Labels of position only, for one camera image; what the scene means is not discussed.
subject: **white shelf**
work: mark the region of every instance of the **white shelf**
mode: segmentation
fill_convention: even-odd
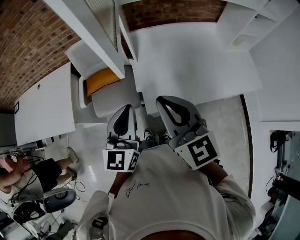
[[[262,38],[274,27],[276,22],[262,15],[257,15],[252,22],[244,29],[243,34]]]
[[[249,50],[259,41],[258,37],[240,34],[232,43],[230,50]]]
[[[225,0],[227,2],[235,3],[253,10],[262,8],[268,0]]]
[[[271,0],[258,12],[267,18],[280,22],[287,18],[298,6],[299,2],[297,0]]]
[[[223,46],[230,47],[233,40],[256,15],[257,12],[253,9],[229,2],[217,23],[219,38]]]

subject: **human arm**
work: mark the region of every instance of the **human arm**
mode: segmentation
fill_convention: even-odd
[[[23,173],[23,157],[18,156],[15,168],[5,175],[0,175],[0,190],[9,194],[11,185],[15,184],[22,177]]]
[[[213,186],[217,185],[228,176],[227,172],[215,162],[208,163],[200,168],[200,170],[211,180]]]
[[[131,176],[131,172],[118,172],[116,178],[112,184],[111,189],[109,190],[110,193],[113,193],[115,198],[118,195],[118,192],[124,182]]]
[[[254,227],[255,209],[243,189],[233,176],[226,173],[215,162],[201,168],[211,179],[214,188],[221,194],[226,204],[227,218],[234,239],[246,239]]]

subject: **vent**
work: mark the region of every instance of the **vent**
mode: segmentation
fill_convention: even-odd
[[[84,0],[118,51],[115,3],[113,0]]]

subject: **white cabinet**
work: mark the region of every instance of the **white cabinet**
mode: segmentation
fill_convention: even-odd
[[[78,98],[78,77],[71,74],[71,63],[33,85],[15,101],[17,144],[72,132],[77,124],[107,122],[96,116],[92,105],[81,109]]]
[[[299,7],[297,0],[225,0],[217,32],[227,50],[249,50]]]
[[[125,78],[121,31],[135,59],[128,28],[117,1],[45,0],[119,77]]]

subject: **bare leg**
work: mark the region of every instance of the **bare leg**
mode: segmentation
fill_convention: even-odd
[[[58,160],[56,161],[56,163],[58,164],[58,166],[60,166],[61,170],[65,170],[70,164],[73,163],[73,160],[70,157],[68,157],[65,159]]]
[[[73,176],[69,173],[66,173],[64,175],[58,176],[57,180],[57,185],[63,184],[65,181],[68,179],[72,178]]]

